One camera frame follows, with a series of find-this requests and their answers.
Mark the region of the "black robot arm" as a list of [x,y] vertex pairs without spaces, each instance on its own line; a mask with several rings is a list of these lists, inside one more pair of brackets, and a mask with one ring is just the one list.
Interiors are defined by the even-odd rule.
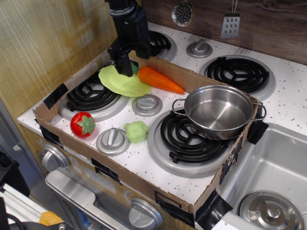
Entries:
[[135,0],[109,0],[108,4],[118,36],[107,49],[110,61],[119,74],[131,77],[130,51],[134,50],[138,57],[144,59],[151,55],[147,15]]

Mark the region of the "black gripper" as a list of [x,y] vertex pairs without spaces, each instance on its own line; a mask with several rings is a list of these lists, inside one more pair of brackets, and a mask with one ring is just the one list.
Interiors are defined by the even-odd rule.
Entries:
[[149,27],[145,9],[141,6],[129,6],[124,9],[110,9],[113,17],[117,39],[108,48],[110,62],[118,74],[131,77],[133,75],[130,59],[127,53],[135,50],[136,56],[149,59],[151,44]]

